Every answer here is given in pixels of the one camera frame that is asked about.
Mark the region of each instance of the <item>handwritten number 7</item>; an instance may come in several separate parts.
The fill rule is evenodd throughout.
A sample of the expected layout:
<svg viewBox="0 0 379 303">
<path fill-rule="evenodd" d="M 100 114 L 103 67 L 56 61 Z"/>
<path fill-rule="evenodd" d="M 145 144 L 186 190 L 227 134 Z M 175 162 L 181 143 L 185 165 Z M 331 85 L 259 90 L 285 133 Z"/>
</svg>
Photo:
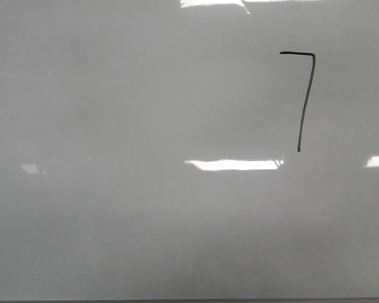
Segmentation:
<svg viewBox="0 0 379 303">
<path fill-rule="evenodd" d="M 280 52 L 280 55 L 299 55 L 299 56 L 311 56 L 312 58 L 312 65 L 311 65 L 311 73 L 310 73 L 310 80 L 309 80 L 309 86 L 308 90 L 306 91 L 306 98 L 304 99 L 303 104 L 303 110 L 302 110 L 302 118 L 301 118 L 301 126 L 299 129 L 299 139 L 298 139 L 298 152 L 301 151 L 301 141 L 302 141 L 302 129 L 303 129 L 303 121 L 304 121 L 304 115 L 306 113 L 306 106 L 308 104 L 309 100 L 309 93 L 311 88 L 311 83 L 313 82 L 313 75 L 315 74 L 315 65 L 316 65 L 316 55 L 312 52 Z"/>
</svg>

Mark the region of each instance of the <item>whiteboard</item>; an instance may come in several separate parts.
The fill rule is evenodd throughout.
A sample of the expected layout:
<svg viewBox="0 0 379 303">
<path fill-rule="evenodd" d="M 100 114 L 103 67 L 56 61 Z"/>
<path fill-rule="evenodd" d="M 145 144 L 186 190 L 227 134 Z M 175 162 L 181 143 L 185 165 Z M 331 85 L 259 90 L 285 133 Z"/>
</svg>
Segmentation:
<svg viewBox="0 0 379 303">
<path fill-rule="evenodd" d="M 379 296 L 379 0 L 182 2 L 0 1 L 0 300 Z"/>
</svg>

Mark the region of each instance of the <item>white surface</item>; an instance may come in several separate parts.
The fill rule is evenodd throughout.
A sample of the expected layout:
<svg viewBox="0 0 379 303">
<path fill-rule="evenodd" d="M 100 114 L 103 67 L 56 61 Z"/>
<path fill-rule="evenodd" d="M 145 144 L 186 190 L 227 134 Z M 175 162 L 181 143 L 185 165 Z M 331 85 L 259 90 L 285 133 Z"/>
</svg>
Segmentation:
<svg viewBox="0 0 379 303">
<path fill-rule="evenodd" d="M 0 299 L 379 296 L 379 0 L 243 3 L 0 1 Z"/>
</svg>

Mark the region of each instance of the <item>black marker line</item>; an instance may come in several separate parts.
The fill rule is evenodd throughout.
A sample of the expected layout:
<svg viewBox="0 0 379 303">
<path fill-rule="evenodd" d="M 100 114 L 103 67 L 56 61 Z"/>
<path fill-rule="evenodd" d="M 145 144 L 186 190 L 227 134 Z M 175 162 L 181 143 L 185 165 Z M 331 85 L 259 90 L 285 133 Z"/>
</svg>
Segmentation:
<svg viewBox="0 0 379 303">
<path fill-rule="evenodd" d="M 289 51 L 280 52 L 279 54 L 280 55 L 311 56 L 311 58 L 312 58 L 312 66 L 311 66 L 309 86 L 308 86 L 308 90 L 306 92 L 306 98 L 305 98 L 304 104 L 303 104 L 302 118 L 301 118 L 301 127 L 299 129 L 298 152 L 300 152 L 301 151 L 301 141 L 302 141 L 302 129 L 303 129 L 304 115 L 306 113 L 306 106 L 308 105 L 311 83 L 313 82 L 313 75 L 315 74 L 316 55 L 314 53 L 312 53 L 312 52 L 289 52 Z"/>
</svg>

